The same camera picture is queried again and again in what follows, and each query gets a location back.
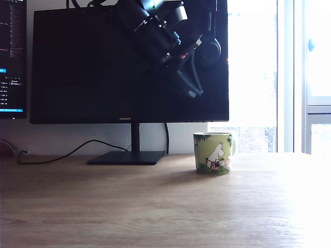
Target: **cartoon illustration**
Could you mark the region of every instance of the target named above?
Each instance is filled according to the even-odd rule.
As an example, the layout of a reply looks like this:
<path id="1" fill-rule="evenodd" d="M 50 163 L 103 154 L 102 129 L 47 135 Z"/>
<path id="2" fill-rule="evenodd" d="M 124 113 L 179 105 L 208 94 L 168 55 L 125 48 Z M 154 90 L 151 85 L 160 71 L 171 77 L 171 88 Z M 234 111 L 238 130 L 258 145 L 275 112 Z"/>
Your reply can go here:
<path id="1" fill-rule="evenodd" d="M 225 172 L 228 172 L 228 170 L 230 170 L 230 167 L 231 167 L 231 160 L 232 160 L 232 156 L 230 155 L 230 156 L 228 157 L 228 160 L 226 160 L 225 162 L 222 162 L 222 163 L 221 163 L 221 166 L 224 167 Z"/>
<path id="2" fill-rule="evenodd" d="M 212 152 L 212 154 L 206 158 L 206 163 L 209 169 L 211 170 L 219 170 L 220 161 L 224 160 L 223 158 L 220 159 L 220 157 L 224 156 L 223 151 L 223 143 L 219 143 L 215 150 Z"/>

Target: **mug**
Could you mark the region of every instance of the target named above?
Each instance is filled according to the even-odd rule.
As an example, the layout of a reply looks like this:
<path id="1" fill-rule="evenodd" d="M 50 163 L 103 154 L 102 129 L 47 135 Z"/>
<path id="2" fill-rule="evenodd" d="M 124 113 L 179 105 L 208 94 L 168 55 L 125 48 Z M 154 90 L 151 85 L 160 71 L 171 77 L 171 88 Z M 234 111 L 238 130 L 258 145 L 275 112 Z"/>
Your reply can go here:
<path id="1" fill-rule="evenodd" d="M 197 171 L 216 175 L 231 171 L 236 151 L 232 133 L 195 133 L 193 138 Z"/>

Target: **desk surface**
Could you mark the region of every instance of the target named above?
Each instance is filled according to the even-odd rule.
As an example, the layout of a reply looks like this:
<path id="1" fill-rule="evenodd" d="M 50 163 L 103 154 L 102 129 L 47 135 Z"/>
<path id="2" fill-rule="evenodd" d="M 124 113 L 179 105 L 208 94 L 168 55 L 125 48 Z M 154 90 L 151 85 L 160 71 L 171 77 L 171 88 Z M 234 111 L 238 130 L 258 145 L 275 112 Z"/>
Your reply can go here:
<path id="1" fill-rule="evenodd" d="M 225 176 L 196 173 L 191 155 L 88 159 L 2 160 L 3 248 L 331 247 L 330 169 L 312 156 L 238 154 Z"/>

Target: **monitor screen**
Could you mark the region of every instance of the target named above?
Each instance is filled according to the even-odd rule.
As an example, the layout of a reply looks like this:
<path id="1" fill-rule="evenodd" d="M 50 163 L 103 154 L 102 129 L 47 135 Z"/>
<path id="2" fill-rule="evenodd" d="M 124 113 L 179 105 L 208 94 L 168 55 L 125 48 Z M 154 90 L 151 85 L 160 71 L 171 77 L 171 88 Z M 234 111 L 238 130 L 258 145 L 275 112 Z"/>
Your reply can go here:
<path id="1" fill-rule="evenodd" d="M 26 0 L 0 0 L 0 118 L 24 118 Z"/>
<path id="2" fill-rule="evenodd" d="M 194 33 L 186 23 L 200 22 L 198 6 L 185 8 L 188 20 L 176 30 L 181 39 Z M 227 1 L 219 1 L 216 15 L 220 58 L 206 67 L 196 56 L 185 65 L 194 79 L 195 64 L 203 89 L 194 98 L 178 81 L 150 73 L 148 58 L 114 23 L 112 11 L 113 6 L 35 12 L 31 123 L 229 120 Z"/>

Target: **black cable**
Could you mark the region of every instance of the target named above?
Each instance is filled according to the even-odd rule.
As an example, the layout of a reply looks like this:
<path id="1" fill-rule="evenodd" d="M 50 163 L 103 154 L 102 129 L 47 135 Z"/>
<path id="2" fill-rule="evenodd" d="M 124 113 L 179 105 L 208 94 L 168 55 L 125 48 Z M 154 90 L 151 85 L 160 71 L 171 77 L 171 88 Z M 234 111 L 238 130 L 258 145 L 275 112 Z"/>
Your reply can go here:
<path id="1" fill-rule="evenodd" d="M 169 154 L 169 143 L 170 143 L 170 139 L 169 139 L 168 124 L 166 122 L 164 123 L 164 127 L 165 127 L 165 132 L 167 133 L 167 154 Z"/>
<path id="2" fill-rule="evenodd" d="M 64 156 L 62 156 L 62 157 L 60 157 L 60 158 L 53 159 L 53 160 L 50 160 L 50 161 L 44 161 L 44 162 L 32 162 L 32 163 L 24 163 L 24 162 L 21 162 L 21 161 L 20 161 L 20 156 L 21 156 L 21 154 L 22 154 L 22 153 L 27 153 L 26 151 L 21 151 L 20 154 L 19 154 L 18 157 L 17 157 L 17 163 L 18 163 L 18 164 L 49 164 L 49 163 L 53 163 L 53 162 L 56 162 L 56 161 L 58 161 L 58 160 L 61 160 L 61 159 L 64 159 L 64 158 L 70 156 L 71 154 L 73 154 L 74 152 L 76 152 L 77 150 L 81 149 L 83 146 L 85 146 L 86 144 L 91 143 L 91 142 L 99 142 L 99 143 L 102 143 L 102 144 L 104 144 L 104 145 L 111 146 L 111 147 L 113 147 L 113 148 L 117 148 L 117 149 L 120 149 L 120 150 L 123 150 L 123 151 L 128 151 L 128 150 L 125 149 L 125 148 L 122 148 L 122 147 L 119 147 L 119 146 L 113 146 L 113 145 L 108 144 L 108 143 L 106 143 L 106 142 L 103 142 L 103 141 L 99 141 L 99 140 L 93 139 L 93 140 L 91 140 L 91 141 L 87 141 L 87 142 L 85 142 L 84 144 L 80 145 L 79 147 L 77 147 L 75 150 L 73 150 L 72 152 L 68 153 L 67 155 L 64 155 Z"/>
<path id="3" fill-rule="evenodd" d="M 199 80 L 199 76 L 198 76 L 197 70 L 195 68 L 194 60 L 195 60 L 195 50 L 193 50 L 192 57 L 191 57 L 192 71 L 193 71 L 193 76 L 195 78 L 195 81 L 197 82 L 199 91 L 203 92 L 203 89 L 202 89 L 202 86 L 201 86 L 201 83 L 200 83 L 200 80 Z"/>
<path id="4" fill-rule="evenodd" d="M 88 3 L 88 7 L 91 5 L 93 6 L 102 6 L 101 4 L 104 3 L 106 0 L 92 0 L 91 2 Z"/>
<path id="5" fill-rule="evenodd" d="M 81 6 L 79 6 L 79 4 L 77 3 L 76 0 L 71 0 L 72 4 L 74 5 L 75 8 L 80 8 Z"/>

